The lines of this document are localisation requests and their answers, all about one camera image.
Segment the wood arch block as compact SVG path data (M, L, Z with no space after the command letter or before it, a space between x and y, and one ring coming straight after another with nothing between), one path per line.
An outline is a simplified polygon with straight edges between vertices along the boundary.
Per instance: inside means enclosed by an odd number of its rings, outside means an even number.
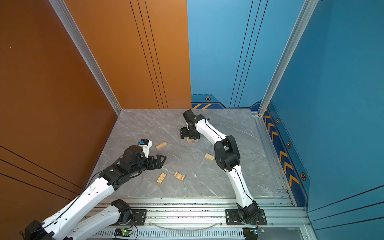
M174 177L175 177L176 179L180 180L180 181L184 181L186 176L185 176L185 175L182 175L182 174L180 174L178 171L176 171L175 174L174 174Z

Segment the ribbed wood block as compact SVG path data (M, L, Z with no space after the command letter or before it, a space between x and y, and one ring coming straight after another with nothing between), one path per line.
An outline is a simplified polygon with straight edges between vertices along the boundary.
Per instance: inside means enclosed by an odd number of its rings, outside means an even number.
M210 160L210 161L213 161L215 159L215 157L213 155L210 155L210 154L205 154L205 158L207 160Z

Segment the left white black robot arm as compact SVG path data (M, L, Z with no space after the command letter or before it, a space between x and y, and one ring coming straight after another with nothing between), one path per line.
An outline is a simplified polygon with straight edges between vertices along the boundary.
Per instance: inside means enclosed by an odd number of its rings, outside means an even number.
M112 165L100 172L83 192L43 222L33 221L23 233L25 240L86 240L96 232L118 224L131 226L135 217L131 206L122 199L101 212L84 219L97 204L132 178L147 170L163 167L166 156L149 156L149 146L130 146Z

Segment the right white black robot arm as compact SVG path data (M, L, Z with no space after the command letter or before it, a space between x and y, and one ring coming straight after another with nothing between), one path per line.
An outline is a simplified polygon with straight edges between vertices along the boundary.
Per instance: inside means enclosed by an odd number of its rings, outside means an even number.
M225 135L209 123L203 115L195 115L192 110L183 113L187 126L181 128L181 139L199 140L204 136L214 146L215 161L230 179L236 195L238 215L241 222L251 225L259 221L261 208L252 197L241 169L241 154L236 139Z

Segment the left green circuit board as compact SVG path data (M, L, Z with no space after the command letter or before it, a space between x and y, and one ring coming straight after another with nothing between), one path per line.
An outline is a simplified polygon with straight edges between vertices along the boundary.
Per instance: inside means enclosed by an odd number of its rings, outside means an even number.
M135 236L135 231L132 229L115 229L114 239L127 239Z

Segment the green circuit board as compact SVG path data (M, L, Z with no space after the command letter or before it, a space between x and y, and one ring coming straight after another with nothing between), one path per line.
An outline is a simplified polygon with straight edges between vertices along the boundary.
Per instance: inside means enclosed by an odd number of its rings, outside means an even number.
M127 239L135 236L135 231L132 229L115 229L114 239Z
M243 236L245 240L257 240L261 233L264 233L263 228L243 228Z

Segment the right green circuit board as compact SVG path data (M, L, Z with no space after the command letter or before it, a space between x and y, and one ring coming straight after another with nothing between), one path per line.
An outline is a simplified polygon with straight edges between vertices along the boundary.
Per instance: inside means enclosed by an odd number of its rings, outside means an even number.
M261 233L264 233L263 228L243 228L243 236L245 240L257 240Z

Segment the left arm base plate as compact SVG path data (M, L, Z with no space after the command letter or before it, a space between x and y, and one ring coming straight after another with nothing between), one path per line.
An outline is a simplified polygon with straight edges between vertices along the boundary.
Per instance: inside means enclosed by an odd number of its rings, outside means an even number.
M146 209L133 209L121 213L118 224L121 226L143 226L147 217Z

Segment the aluminium rail frame front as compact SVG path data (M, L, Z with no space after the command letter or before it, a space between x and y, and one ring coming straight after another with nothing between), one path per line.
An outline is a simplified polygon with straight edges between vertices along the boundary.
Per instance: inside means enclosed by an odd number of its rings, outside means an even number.
M266 226L226 224L226 209L237 209L230 197L124 198L133 209L146 209L143 226L131 227L127 240L244 240L243 228L263 228L258 240L315 240L317 236L304 208L286 193L256 198L265 211Z

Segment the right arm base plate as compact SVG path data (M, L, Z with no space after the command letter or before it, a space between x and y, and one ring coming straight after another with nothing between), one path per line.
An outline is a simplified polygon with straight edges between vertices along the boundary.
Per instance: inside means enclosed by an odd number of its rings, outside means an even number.
M238 209L226 209L226 224L228 226L235 225L259 225L266 226L268 224L265 211L260 209L255 217L251 218L252 222L246 223L241 220Z

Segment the right aluminium corner post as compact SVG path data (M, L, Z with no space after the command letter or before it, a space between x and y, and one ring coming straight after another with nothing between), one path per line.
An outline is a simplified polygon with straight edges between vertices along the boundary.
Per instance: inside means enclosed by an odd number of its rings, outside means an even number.
M286 71L286 68L297 48L298 43L313 15L313 12L318 4L319 0L306 0L302 6L299 16L295 22L292 32L289 36L287 44L281 55L281 58L277 64L275 72L271 78L271 81L267 87L263 100L258 110L259 117L263 117L268 105L270 104L272 97Z

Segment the aluminium corner post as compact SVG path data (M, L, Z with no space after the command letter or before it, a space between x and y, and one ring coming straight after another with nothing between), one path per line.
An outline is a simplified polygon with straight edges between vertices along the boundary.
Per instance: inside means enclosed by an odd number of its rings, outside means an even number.
M117 115L119 115L122 111L122 107L118 102L99 64L97 63L85 38L83 37L78 25L71 15L66 3L62 0L49 0L49 2L59 17L61 23L65 27L73 43L75 44L76 48L78 49L79 53L81 54L83 60L87 64L89 70L93 74L95 80L99 84L113 110Z
M299 16L295 22L292 32L289 36L287 44L281 55L281 58L277 64L275 72L271 78L271 81L267 87L263 100L258 110L259 117L263 117L268 105L270 104L272 97L286 71L286 68L297 48L298 43L313 15L313 12L318 4L319 0L306 0L302 6Z

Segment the left aluminium corner post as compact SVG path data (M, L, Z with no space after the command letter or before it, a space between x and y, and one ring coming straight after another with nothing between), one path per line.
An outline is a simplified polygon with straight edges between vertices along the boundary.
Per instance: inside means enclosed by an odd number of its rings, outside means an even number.
M93 74L95 80L99 84L113 110L117 115L119 115L122 111L122 107L118 102L99 64L97 63L85 38L83 37L78 25L71 15L66 3L62 0L49 0L49 2L59 17L61 23L65 27L73 43L75 44L76 48L78 49L79 53L81 54L83 60L87 64L89 70Z

